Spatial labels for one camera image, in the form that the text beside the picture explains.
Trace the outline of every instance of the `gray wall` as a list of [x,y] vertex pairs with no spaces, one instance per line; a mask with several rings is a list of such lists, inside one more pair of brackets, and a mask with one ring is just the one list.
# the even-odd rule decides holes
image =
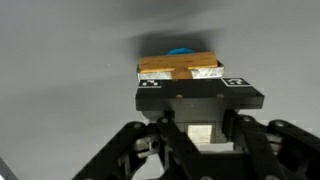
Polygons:
[[20,179],[70,179],[125,123],[144,120],[135,66],[141,39],[166,44],[161,36],[216,51],[226,77],[259,88],[265,106],[247,113],[319,135],[319,8],[319,0],[1,0],[0,156]]

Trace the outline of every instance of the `gray background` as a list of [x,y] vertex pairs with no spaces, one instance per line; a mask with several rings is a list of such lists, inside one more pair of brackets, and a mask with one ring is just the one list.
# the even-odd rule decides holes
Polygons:
[[124,124],[144,121],[135,67],[141,39],[151,51],[162,36],[205,44],[226,77],[261,90],[263,110],[247,113],[263,123],[282,118],[319,134],[319,8],[319,0],[0,0],[0,156],[20,179],[70,179]]

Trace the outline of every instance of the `blue object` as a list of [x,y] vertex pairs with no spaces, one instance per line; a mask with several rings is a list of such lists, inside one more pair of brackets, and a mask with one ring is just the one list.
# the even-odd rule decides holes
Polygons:
[[167,55],[176,55],[176,54],[192,54],[194,51],[192,49],[188,48],[179,48],[179,49],[173,49],[168,52]]

